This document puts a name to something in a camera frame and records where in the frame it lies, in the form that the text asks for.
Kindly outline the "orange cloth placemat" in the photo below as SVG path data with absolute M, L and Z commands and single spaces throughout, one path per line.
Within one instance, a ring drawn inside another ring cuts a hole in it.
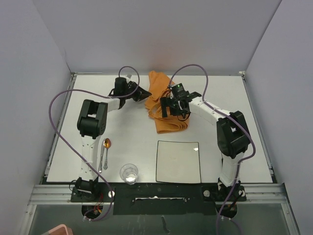
M 170 114 L 167 99 L 170 97 L 168 85 L 170 78 L 163 72 L 149 72 L 149 92 L 151 95 L 145 102 L 148 117 L 153 119 L 158 134 L 184 131 L 188 128 L 189 120 L 178 119 Z

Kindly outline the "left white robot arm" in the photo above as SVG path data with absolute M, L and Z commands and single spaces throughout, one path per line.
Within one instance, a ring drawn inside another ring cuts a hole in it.
M 77 129 L 82 138 L 82 164 L 79 177 L 75 183 L 75 190 L 82 193 L 88 201 L 98 198 L 100 187 L 98 184 L 99 173 L 107 170 L 108 157 L 104 140 L 100 144 L 107 123 L 108 112 L 121 109 L 127 99 L 135 102 L 145 100 L 151 93 L 144 90 L 129 78 L 118 77 L 115 79 L 114 88 L 109 93 L 106 102 L 96 102 L 85 99 L 77 121 Z

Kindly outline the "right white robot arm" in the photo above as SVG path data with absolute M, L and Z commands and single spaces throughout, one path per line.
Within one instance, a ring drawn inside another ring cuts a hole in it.
M 238 183 L 237 169 L 251 141 L 242 112 L 230 112 L 206 101 L 198 92 L 160 99 L 162 117 L 196 114 L 216 127 L 217 145 L 222 154 L 222 171 L 218 178 L 218 196 L 228 200 L 235 194 L 233 184 Z

